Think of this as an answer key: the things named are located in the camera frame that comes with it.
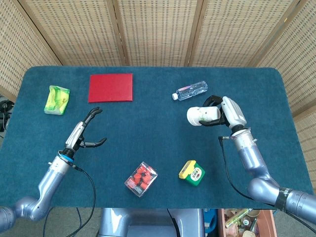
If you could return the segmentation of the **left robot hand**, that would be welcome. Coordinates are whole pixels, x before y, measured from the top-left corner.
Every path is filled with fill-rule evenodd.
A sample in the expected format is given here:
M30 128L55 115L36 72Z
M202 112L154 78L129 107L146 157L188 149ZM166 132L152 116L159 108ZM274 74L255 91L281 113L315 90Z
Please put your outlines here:
M102 113L102 111L103 110L100 109L100 107L93 108L87 114L87 116L75 126L72 133L65 142L65 149L76 152L79 148L95 148L103 145L106 142L107 138L102 138L98 142L85 142L83 137L83 133L87 125L97 114Z

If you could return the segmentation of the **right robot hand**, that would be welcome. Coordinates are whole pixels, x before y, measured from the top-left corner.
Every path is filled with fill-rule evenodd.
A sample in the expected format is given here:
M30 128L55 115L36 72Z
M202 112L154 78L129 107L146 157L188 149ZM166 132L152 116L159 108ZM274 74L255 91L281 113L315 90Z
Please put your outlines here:
M246 119L239 105L227 96L209 96L202 107L215 107L219 109L219 118L210 121L199 120L203 126L226 125L232 133L246 129Z

